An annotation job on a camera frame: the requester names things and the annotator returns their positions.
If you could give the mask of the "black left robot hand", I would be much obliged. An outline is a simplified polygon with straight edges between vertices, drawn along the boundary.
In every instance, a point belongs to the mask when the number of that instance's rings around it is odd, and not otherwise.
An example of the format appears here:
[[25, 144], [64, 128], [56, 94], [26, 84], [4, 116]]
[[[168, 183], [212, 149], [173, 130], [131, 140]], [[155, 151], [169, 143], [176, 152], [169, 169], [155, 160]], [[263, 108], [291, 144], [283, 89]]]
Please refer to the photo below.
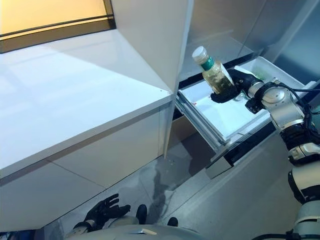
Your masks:
[[131, 206], [129, 204], [119, 206], [119, 201], [118, 193], [101, 200], [89, 210], [84, 221], [93, 223], [95, 226], [104, 226], [110, 219], [123, 217], [130, 212]]

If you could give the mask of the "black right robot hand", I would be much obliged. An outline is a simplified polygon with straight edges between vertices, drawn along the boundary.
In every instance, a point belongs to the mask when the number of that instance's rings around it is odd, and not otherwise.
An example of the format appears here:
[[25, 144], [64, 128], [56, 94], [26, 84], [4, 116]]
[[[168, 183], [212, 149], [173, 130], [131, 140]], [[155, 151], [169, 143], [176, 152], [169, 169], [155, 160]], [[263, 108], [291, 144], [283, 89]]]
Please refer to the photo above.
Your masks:
[[244, 73], [236, 69], [231, 69], [228, 73], [233, 82], [225, 75], [213, 82], [213, 93], [210, 98], [215, 103], [226, 103], [237, 97], [241, 92], [248, 96], [250, 87], [257, 83], [263, 84], [262, 80], [250, 73]]

